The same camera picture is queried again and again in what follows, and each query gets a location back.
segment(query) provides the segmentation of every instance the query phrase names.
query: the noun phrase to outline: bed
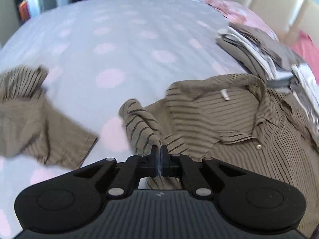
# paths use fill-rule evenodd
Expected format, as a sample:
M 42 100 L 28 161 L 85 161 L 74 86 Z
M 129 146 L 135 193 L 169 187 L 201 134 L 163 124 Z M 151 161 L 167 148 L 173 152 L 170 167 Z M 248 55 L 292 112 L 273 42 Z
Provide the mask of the bed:
M 0 51 L 0 70 L 47 67 L 43 86 L 54 106 L 100 136 L 84 165 L 121 162 L 132 154 L 118 117 L 127 99 L 146 106 L 175 81 L 245 72 L 216 45 L 227 25 L 202 0 L 82 1 L 25 23 Z M 13 209 L 19 192 L 68 171 L 23 155 L 0 158 L 0 237 L 21 231 Z

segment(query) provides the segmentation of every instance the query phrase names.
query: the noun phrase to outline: clothing tag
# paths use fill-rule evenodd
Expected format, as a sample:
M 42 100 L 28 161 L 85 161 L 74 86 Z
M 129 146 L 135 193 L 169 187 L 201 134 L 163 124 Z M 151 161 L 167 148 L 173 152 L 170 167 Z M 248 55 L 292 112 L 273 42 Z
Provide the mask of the clothing tag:
M 228 94 L 227 94 L 227 90 L 226 90 L 226 89 L 221 90 L 221 95 L 223 96 L 223 98 L 225 99 L 225 101 L 229 101 L 229 97 L 228 97 Z

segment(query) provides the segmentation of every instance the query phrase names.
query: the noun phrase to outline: headboard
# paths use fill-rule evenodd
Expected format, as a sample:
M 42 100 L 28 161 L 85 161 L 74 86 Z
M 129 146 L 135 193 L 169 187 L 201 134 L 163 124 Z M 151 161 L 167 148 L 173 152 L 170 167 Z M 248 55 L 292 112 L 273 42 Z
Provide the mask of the headboard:
M 0 0 L 0 49 L 20 27 L 14 0 Z
M 277 34 L 292 44 L 303 30 L 319 46 L 319 5 L 311 0 L 232 0 L 255 12 Z

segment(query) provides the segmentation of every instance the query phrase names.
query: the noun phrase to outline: striped shirt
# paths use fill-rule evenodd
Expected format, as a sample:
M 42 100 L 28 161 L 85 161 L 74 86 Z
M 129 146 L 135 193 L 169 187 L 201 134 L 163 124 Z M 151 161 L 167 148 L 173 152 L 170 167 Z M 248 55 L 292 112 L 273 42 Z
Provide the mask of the striped shirt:
M 24 66 L 0 74 L 0 155 L 79 168 L 97 136 L 52 107 L 41 88 L 47 74 Z
M 166 144 L 171 154 L 211 156 L 289 183 L 306 197 L 299 230 L 310 236 L 319 223 L 319 144 L 292 94 L 267 89 L 250 74 L 230 74 L 173 83 L 164 99 L 146 108 L 128 100 L 119 113 L 135 153 Z M 180 188 L 171 177 L 149 179 L 148 186 Z

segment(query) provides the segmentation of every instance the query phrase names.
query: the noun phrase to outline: pink pillow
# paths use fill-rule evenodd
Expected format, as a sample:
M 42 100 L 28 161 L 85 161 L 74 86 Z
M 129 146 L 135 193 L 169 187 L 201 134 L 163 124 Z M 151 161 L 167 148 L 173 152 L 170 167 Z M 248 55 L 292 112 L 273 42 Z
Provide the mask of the pink pillow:
M 296 43 L 290 48 L 306 61 L 316 78 L 316 82 L 319 83 L 319 48 L 314 45 L 310 36 L 301 30 Z
M 273 40 L 279 41 L 275 32 L 253 11 L 234 2 L 224 0 L 205 0 L 232 23 L 245 24 L 252 28 L 259 28 L 266 32 Z

